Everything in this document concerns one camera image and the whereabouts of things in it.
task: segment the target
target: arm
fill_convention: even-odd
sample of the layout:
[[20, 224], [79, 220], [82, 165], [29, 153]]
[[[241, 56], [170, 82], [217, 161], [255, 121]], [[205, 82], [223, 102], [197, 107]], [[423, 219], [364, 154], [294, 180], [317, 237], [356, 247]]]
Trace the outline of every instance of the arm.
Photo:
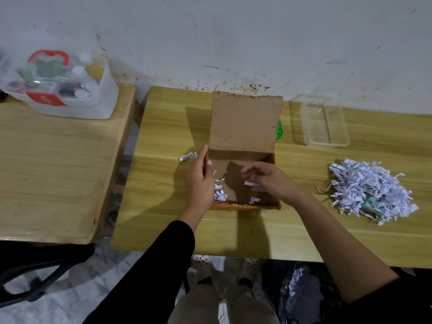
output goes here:
[[188, 174], [189, 201], [185, 209], [158, 236], [100, 305], [86, 318], [86, 324], [139, 321], [150, 316], [152, 323], [165, 323], [174, 308], [178, 290], [195, 249], [194, 233], [209, 209], [214, 195], [213, 166], [206, 164], [207, 146]]
[[245, 180], [293, 206], [347, 302], [353, 302], [396, 280], [381, 259], [347, 231], [309, 192], [275, 165], [256, 162], [242, 170]]

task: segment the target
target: wooden table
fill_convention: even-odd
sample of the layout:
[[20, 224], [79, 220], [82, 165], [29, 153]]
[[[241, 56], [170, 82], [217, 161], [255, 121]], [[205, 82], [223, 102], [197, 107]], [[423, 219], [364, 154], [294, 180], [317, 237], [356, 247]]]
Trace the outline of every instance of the wooden table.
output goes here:
[[[112, 246], [146, 250], [185, 206], [190, 162], [209, 140], [212, 95], [152, 87], [133, 155]], [[351, 143], [345, 148], [304, 145], [299, 104], [283, 103], [283, 137], [277, 165], [323, 202], [362, 243], [392, 266], [432, 268], [432, 117], [344, 109]], [[325, 188], [328, 164], [345, 157], [382, 161], [392, 174], [405, 173], [420, 210], [378, 226], [365, 217], [341, 215], [314, 186]], [[196, 232], [197, 254], [321, 261], [300, 217], [280, 211], [209, 211]]]
[[134, 101], [135, 87], [120, 84], [107, 120], [48, 116], [12, 97], [0, 103], [0, 239], [77, 244], [94, 239]]

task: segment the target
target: black shirt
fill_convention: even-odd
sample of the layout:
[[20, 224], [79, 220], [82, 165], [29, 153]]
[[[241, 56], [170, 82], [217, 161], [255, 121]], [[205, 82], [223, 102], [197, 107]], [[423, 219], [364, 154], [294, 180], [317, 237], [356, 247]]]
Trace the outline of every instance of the black shirt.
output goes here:
[[[166, 323], [194, 249], [189, 225], [171, 222], [84, 323]], [[432, 310], [398, 279], [347, 305], [331, 322], [376, 321], [432, 323]]]

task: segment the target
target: open cardboard box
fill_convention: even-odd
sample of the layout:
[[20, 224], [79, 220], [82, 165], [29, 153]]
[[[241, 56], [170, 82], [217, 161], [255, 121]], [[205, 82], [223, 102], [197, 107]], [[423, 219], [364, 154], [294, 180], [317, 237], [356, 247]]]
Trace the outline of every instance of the open cardboard box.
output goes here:
[[[216, 182], [228, 195], [213, 201], [214, 210], [280, 209], [280, 201], [268, 193], [252, 191], [240, 170], [256, 161], [275, 163], [274, 144], [282, 110], [282, 97], [247, 96], [213, 92], [209, 150]], [[260, 201], [249, 205], [251, 197]]]

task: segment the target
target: shoe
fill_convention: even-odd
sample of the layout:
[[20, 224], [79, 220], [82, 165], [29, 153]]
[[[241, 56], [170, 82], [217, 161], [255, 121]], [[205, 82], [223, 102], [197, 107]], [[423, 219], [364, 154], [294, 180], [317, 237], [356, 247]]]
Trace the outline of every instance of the shoe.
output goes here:
[[261, 271], [261, 263], [258, 258], [245, 258], [243, 265], [241, 266], [238, 280], [249, 279], [252, 283], [255, 283], [258, 274]]
[[203, 254], [193, 255], [191, 258], [191, 267], [197, 270], [197, 283], [212, 276], [212, 263], [209, 256]]

